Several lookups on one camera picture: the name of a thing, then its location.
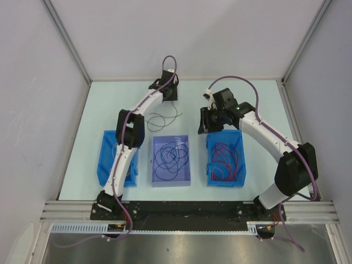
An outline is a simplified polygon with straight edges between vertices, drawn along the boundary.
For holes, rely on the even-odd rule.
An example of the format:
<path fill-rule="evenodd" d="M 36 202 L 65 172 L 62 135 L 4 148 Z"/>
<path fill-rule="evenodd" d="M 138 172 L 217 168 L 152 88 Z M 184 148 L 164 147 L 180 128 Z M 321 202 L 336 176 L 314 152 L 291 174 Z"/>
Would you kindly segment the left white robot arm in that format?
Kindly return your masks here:
<path fill-rule="evenodd" d="M 97 205 L 108 219 L 114 220 L 121 215 L 125 178 L 131 160 L 145 138 L 145 115 L 172 97 L 177 85 L 175 70 L 163 70 L 161 78 L 150 85 L 148 93 L 136 106 L 120 110 L 115 131 L 117 153 L 109 178 L 97 197 Z"/>

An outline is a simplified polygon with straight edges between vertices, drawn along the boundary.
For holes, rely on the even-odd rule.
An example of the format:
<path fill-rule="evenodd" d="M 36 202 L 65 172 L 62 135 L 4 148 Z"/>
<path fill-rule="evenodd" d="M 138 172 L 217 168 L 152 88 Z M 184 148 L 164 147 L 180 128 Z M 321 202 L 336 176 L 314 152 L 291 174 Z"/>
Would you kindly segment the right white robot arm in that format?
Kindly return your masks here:
<path fill-rule="evenodd" d="M 203 97 L 208 106 L 200 109 L 199 134 L 217 133 L 225 125 L 234 126 L 256 140 L 278 164 L 274 183 L 254 200 L 257 219 L 268 220 L 275 206 L 308 185 L 312 185 L 313 196 L 317 196 L 316 152 L 310 143 L 301 144 L 278 132 L 259 116 L 254 106 L 238 103 L 228 88 L 216 93 L 206 90 Z"/>

